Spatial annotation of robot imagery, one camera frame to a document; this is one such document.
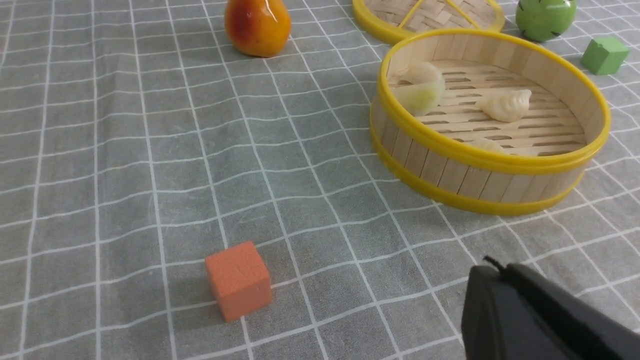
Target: grid pattern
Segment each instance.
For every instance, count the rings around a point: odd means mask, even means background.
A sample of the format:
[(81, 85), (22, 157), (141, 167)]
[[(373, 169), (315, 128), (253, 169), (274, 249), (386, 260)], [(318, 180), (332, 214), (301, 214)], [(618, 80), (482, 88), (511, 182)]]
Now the grid pattern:
[[(485, 254), (640, 332), (640, 3), (583, 0), (545, 44), (631, 54), (594, 77), (612, 136), (580, 186), (519, 218), (396, 180), (367, 128), (388, 47), (349, 0), (286, 4), (292, 39), (261, 60), (220, 0), (0, 0), (0, 360), (464, 359)], [(203, 258), (246, 239), (274, 300), (224, 323)]]

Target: toy food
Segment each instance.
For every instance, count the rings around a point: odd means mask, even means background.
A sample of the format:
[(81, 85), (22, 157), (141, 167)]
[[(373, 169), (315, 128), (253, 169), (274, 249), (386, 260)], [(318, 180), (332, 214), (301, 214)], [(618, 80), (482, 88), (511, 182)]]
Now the toy food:
[(522, 119), (529, 111), (531, 90), (512, 90), (480, 98), (476, 106), (485, 114), (501, 122)]
[(291, 17), (282, 0), (228, 0), (225, 31), (241, 53), (270, 58), (287, 45)]
[(410, 85), (393, 88), (394, 96), (411, 115), (425, 116), (440, 104), (445, 81), (437, 67), (429, 62), (412, 65), (400, 77)]
[(500, 144), (497, 141), (487, 139), (487, 138), (475, 139), (474, 141), (468, 142), (467, 145), (471, 145), (471, 146), (488, 150), (488, 151), (501, 152), (504, 154), (508, 154), (508, 152), (504, 150), (504, 148), (500, 146)]
[(520, 0), (516, 25), (522, 35), (545, 42), (562, 35), (575, 19), (577, 0)]

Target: white grid line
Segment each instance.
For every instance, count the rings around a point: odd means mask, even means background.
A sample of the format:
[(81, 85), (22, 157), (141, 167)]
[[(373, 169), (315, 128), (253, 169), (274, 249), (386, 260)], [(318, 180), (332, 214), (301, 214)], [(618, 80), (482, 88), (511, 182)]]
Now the white grid line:
[[(95, 59), (95, 1), (91, 1), (91, 39)], [(100, 286), (100, 203), (98, 188), (98, 77), (96, 61), (93, 61), (93, 206), (95, 213), (95, 358), (102, 359), (102, 289)]]
[[(51, 12), (56, 9), (56, 0), (51, 0)], [(51, 29), (53, 29), (54, 21), (51, 19)], [(49, 33), (49, 45), (53, 43), (53, 32)], [(49, 71), (51, 69), (51, 64), (48, 63), (51, 61), (51, 53), (52, 50), (49, 48), (49, 54), (47, 55), (47, 72), (46, 72), (46, 81), (49, 81)], [(42, 110), (42, 125), (40, 128), (40, 148), (38, 150), (38, 165), (36, 166), (36, 179), (35, 179), (35, 187), (33, 189), (33, 214), (31, 219), (31, 227), (29, 229), (29, 241), (27, 244), (27, 269), (26, 269), (26, 282), (24, 285), (24, 304), (22, 306), (22, 325), (20, 328), (20, 348), (19, 348), (19, 356), (18, 359), (22, 360), (24, 358), (24, 347), (26, 344), (27, 338), (27, 313), (29, 310), (28, 300), (29, 300), (29, 292), (31, 291), (31, 250), (33, 246), (33, 238), (35, 237), (35, 229), (36, 229), (36, 219), (38, 218), (38, 193), (40, 190), (40, 175), (42, 171), (42, 153), (44, 152), (44, 134), (45, 127), (47, 123), (47, 93), (48, 93), (49, 84), (45, 84), (44, 91), (44, 107)]]
[[(133, 1), (134, 0), (129, 0), (129, 8), (130, 10), (130, 14), (131, 14), (131, 22), (134, 22), (134, 15), (133, 15)], [(138, 57), (138, 41), (135, 40), (136, 39), (136, 28), (135, 26), (131, 26), (131, 31), (133, 32), (133, 37), (134, 37), (134, 51), (135, 51), (135, 55), (136, 55), (136, 70), (138, 71), (138, 88), (142, 89), (142, 75), (140, 74), (140, 58)], [(159, 201), (158, 201), (158, 195), (157, 195), (157, 186), (156, 186), (156, 173), (154, 171), (154, 166), (153, 166), (153, 154), (152, 154), (152, 149), (151, 149), (151, 139), (148, 137), (149, 136), (149, 124), (148, 124), (148, 120), (147, 120), (147, 114), (146, 114), (146, 110), (147, 110), (147, 105), (145, 103), (145, 96), (142, 92), (139, 93), (139, 97), (140, 97), (140, 104), (142, 107), (142, 118), (144, 120), (144, 124), (145, 124), (145, 135), (147, 137), (147, 154), (148, 154), (148, 159), (149, 159), (149, 171), (150, 171), (150, 175), (151, 175), (151, 187), (153, 189), (153, 194), (152, 194), (152, 198), (153, 198), (153, 202), (154, 202), (154, 212), (156, 215), (156, 227), (157, 227), (157, 236), (158, 236), (158, 247), (160, 250), (160, 263), (162, 265), (162, 278), (163, 278), (163, 286), (164, 286), (164, 306), (166, 307), (167, 310), (171, 309), (171, 300), (169, 297), (169, 283), (167, 280), (167, 274), (166, 274), (166, 266), (165, 264), (165, 257), (164, 257), (164, 241), (163, 241), (163, 233), (162, 233), (162, 228), (160, 227), (160, 209), (159, 209)], [(173, 315), (171, 314), (170, 311), (167, 312), (166, 314), (167, 317), (167, 326), (168, 326), (168, 331), (169, 331), (169, 343), (170, 343), (170, 348), (171, 348), (171, 353), (172, 353), (172, 359), (176, 360), (177, 355), (176, 355), (176, 348), (175, 348), (175, 335), (173, 333)]]
[(9, 49), (9, 41), (11, 40), (11, 29), (13, 27), (13, 14), (15, 14), (15, 3), (17, 2), (17, 0), (13, 0), (13, 4), (11, 5), (11, 15), (9, 15), (9, 26), (7, 27), (6, 30), (6, 36), (5, 36), (5, 41), (4, 41), (4, 49), (2, 51), (2, 60), (0, 60), (0, 70), (3, 68), (4, 65), (4, 59), (6, 58), (6, 51)]

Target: green toy fruit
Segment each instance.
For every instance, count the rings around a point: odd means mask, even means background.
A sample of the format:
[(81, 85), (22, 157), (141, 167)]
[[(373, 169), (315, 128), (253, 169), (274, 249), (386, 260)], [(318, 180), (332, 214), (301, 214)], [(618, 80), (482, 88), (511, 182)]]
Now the green toy fruit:
[(575, 19), (577, 0), (520, 0), (516, 25), (522, 35), (535, 42), (562, 35)]

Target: toy dumpling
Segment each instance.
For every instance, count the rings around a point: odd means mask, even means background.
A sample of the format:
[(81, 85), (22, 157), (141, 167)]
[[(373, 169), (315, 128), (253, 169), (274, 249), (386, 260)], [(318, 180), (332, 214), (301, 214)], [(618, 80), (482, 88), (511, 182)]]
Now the toy dumpling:
[(504, 150), (504, 148), (500, 146), (498, 142), (496, 142), (495, 140), (487, 139), (487, 138), (475, 139), (471, 142), (468, 142), (467, 145), (471, 145), (483, 150), (508, 154), (508, 152)]
[(429, 62), (416, 63), (400, 77), (411, 85), (392, 88), (394, 96), (414, 117), (427, 115), (440, 104), (445, 90), (442, 73)]
[(531, 90), (512, 90), (480, 98), (476, 106), (491, 118), (501, 122), (522, 119), (529, 111)]

